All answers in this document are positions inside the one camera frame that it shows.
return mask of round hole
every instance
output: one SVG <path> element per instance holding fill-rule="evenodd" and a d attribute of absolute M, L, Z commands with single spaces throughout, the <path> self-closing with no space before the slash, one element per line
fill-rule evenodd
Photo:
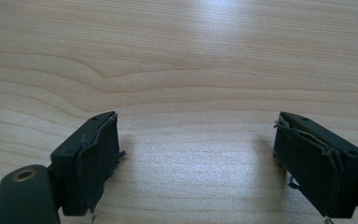
<path fill-rule="evenodd" d="M 357 152 L 356 152 L 356 151 L 349 150 L 348 153 L 351 154 L 352 156 L 357 156 Z"/>
<path fill-rule="evenodd" d="M 13 176 L 13 181 L 22 182 L 31 179 L 34 175 L 36 175 L 36 170 L 34 169 L 23 170 Z"/>

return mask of wooden table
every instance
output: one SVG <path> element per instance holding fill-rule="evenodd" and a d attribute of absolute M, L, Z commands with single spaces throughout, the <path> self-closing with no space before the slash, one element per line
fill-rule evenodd
<path fill-rule="evenodd" d="M 358 0 L 0 0 L 0 180 L 109 110 L 128 157 L 95 223 L 323 223 L 272 127 L 358 146 Z"/>

